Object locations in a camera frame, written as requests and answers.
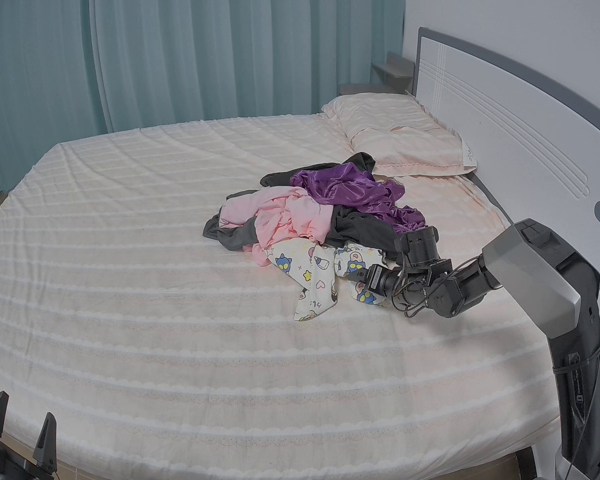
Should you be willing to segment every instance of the pile of clothes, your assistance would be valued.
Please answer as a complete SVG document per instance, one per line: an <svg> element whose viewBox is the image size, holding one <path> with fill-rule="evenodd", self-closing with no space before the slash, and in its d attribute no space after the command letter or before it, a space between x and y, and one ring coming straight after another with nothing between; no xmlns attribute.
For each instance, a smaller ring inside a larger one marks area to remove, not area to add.
<svg viewBox="0 0 600 480"><path fill-rule="evenodd" d="M267 174L264 188L227 196L203 235L231 251L251 252L261 266L277 265L302 286L296 320L314 318L336 304L336 275L400 260L395 239L426 225L416 209L396 206L404 187L376 181L375 164L357 153L342 164ZM360 302L382 302L364 284L349 284Z"/></svg>

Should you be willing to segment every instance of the striped bed sheet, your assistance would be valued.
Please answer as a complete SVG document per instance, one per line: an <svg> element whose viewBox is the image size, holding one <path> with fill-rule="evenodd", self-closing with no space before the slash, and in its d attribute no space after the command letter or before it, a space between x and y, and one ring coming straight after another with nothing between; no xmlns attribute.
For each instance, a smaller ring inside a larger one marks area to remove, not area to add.
<svg viewBox="0 0 600 480"><path fill-rule="evenodd" d="M202 238L225 195L350 155L323 115L51 149L0 207L6 431L33 445L51 411L58 457L110 479L418 480L555 430L546 340L506 291L455 319L343 296L295 322L291 279ZM464 177L400 181L454 264L507 225Z"/></svg>

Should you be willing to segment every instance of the teal curtain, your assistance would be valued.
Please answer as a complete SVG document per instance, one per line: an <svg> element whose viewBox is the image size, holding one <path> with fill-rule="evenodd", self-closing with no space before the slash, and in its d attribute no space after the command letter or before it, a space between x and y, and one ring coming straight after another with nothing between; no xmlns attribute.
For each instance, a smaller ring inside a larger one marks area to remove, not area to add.
<svg viewBox="0 0 600 480"><path fill-rule="evenodd" d="M58 142L320 110L400 52L404 0L0 0L0 190Z"/></svg>

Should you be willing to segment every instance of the pillow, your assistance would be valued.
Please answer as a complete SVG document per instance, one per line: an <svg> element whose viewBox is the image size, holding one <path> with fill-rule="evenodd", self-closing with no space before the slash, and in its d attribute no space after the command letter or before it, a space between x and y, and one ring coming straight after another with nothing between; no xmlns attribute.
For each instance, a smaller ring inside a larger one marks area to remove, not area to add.
<svg viewBox="0 0 600 480"><path fill-rule="evenodd" d="M384 176L452 176L465 167L462 140L408 94L361 93L338 96L322 112L341 128L354 152L376 160Z"/></svg>

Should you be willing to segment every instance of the purple garment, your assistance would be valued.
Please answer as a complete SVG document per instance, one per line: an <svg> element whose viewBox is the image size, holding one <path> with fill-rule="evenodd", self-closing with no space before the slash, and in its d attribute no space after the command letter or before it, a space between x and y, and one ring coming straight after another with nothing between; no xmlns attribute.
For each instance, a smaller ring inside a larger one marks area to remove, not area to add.
<svg viewBox="0 0 600 480"><path fill-rule="evenodd" d="M319 204L341 204L389 222L396 233L425 226L422 213L415 208L398 208L404 187L393 180L380 183L370 172L360 172L351 162L321 171L300 171L291 177L292 187L302 187Z"/></svg>

